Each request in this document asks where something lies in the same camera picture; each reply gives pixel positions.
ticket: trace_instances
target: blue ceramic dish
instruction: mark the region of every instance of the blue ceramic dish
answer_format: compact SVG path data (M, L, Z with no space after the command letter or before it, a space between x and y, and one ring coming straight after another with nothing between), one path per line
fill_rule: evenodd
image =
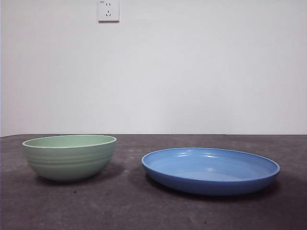
M225 149L163 149L143 156L148 175L167 187L200 195L232 196L265 188L279 165L265 157Z

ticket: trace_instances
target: light green ceramic bowl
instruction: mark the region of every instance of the light green ceramic bowl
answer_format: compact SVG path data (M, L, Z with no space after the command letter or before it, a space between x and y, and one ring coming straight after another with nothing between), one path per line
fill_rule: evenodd
M110 136L68 135L31 139L23 146L38 175L69 182L100 172L111 160L115 143Z

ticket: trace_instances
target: dish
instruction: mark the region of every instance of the dish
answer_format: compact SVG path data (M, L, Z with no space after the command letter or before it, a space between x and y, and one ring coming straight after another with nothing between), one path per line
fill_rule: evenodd
M111 160L116 138L65 135L23 142L31 168L54 181L78 181L100 172Z
M226 149L163 149L143 156L148 175L167 187L199 195L252 193L271 184L280 166L265 157Z

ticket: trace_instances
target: dark gray tabletop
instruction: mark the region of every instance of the dark gray tabletop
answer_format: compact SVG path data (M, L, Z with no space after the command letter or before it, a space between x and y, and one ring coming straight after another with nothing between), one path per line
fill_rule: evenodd
M306 230L307 136L112 135L114 156L97 176L74 184L38 177L21 143L1 138L2 230ZM279 163L277 181L233 197L189 195L146 176L141 157L173 147L246 151Z

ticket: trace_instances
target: wall socket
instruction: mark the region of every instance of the wall socket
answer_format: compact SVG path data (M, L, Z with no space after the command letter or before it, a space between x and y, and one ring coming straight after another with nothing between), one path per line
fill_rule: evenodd
M99 0L98 21L100 23L118 23L119 0Z

